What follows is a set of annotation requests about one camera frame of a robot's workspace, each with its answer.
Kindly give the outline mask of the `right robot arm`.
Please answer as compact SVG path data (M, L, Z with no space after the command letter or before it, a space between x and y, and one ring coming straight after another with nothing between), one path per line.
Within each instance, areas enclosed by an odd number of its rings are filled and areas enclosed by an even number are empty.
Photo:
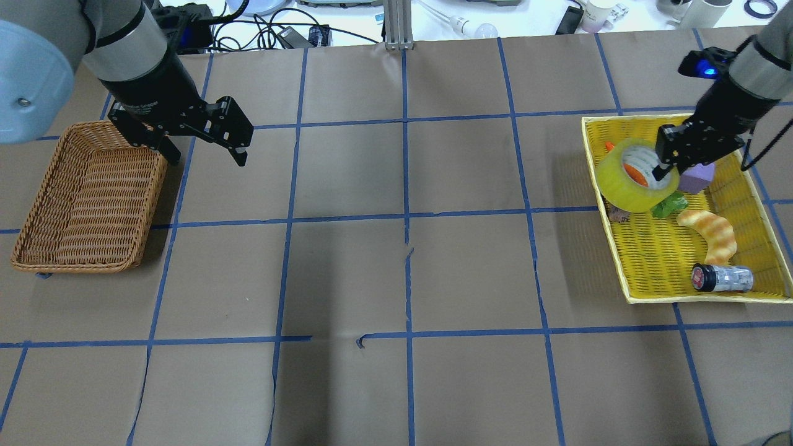
M734 51L693 50L678 67L689 78L711 80L694 113L680 125L660 125L655 180L669 172L716 163L744 147L744 135L791 92L791 13L781 11Z

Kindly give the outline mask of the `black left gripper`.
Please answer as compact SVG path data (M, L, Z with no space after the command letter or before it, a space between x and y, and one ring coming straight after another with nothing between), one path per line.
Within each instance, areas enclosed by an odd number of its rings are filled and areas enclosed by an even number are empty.
M225 147L239 167L246 166L254 125L231 96L215 102L201 98L175 53L165 53L135 79L100 82L115 99L108 118L129 145L147 147L178 165L182 153L170 136L195 136Z

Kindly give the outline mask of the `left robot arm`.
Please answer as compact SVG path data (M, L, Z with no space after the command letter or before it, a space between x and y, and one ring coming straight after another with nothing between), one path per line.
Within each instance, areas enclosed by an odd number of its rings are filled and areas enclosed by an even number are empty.
M84 65L113 96L108 119L128 144L175 165L171 136L192 136L247 163L254 126L234 98L201 98L178 57L192 25L220 18L178 12L166 32L143 1L3 1L1 17L3 144L44 136Z

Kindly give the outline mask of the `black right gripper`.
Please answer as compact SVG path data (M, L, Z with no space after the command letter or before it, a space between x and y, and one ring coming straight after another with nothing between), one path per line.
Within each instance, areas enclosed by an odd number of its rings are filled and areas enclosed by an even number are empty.
M696 164L713 164L740 149L742 135L779 102L751 93L732 79L717 80L682 124L660 125L655 144L658 164L652 177L662 181L672 172L681 174Z

